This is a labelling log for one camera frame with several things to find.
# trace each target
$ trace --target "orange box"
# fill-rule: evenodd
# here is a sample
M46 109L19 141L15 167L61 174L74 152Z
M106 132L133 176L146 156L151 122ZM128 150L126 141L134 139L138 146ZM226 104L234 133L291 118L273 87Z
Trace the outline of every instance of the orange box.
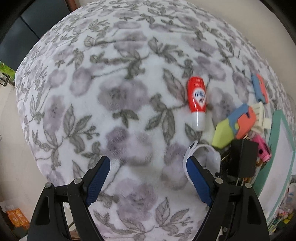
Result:
M15 210L9 210L9 211L6 211L10 221L12 222L12 224L15 226L15 227L20 227L22 226L22 224L20 224L20 221L19 221L19 218L17 216L17 213L15 212Z
M15 227L18 228L20 226L23 226L25 229L29 229L30 222L19 208L15 210L6 211L6 213Z

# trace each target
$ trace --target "blue gripper pad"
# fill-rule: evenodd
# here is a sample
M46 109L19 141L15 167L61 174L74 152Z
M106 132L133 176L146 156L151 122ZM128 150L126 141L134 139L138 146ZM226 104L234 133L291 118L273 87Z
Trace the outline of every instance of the blue gripper pad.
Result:
M87 197L85 202L88 206L97 200L109 171L110 159L106 157L87 188Z
M191 158L187 159L186 168L187 168L188 175L191 181L193 182L193 185L200 197L200 200L206 203L210 207L213 202L211 197L210 187L208 186L207 182L203 178L199 169L194 165Z
M260 101L263 102L263 104L266 104L266 100L264 95L262 94L261 88L260 88L260 83L259 79L255 74L251 75L254 91L255 91L255 98L256 101L259 103Z
M237 135L238 130L235 128L237 120L243 115L249 112L249 106L247 104L242 104L236 110L234 110L227 118L229 119L229 126L231 127L234 136Z

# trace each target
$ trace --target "white bottle cap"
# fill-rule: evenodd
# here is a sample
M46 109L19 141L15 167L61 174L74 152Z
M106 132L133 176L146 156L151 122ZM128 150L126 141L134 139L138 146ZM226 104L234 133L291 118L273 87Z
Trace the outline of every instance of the white bottle cap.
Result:
M196 131L205 130L205 112L192 112L192 128Z

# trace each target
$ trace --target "pink object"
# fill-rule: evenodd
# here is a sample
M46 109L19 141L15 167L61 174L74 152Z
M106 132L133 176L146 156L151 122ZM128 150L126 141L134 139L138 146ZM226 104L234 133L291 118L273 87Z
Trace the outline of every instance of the pink object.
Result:
M258 157L263 161L267 162L271 158L271 150L267 146L265 140L260 135L255 135L251 141L257 142L258 146Z

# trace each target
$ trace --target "red and white bottle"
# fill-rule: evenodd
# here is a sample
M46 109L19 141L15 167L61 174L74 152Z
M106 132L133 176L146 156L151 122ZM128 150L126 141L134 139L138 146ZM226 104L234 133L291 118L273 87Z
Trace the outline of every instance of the red and white bottle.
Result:
M205 83L201 77L191 77L187 83L188 104L191 110L193 128L197 131L205 129L205 112L207 99Z

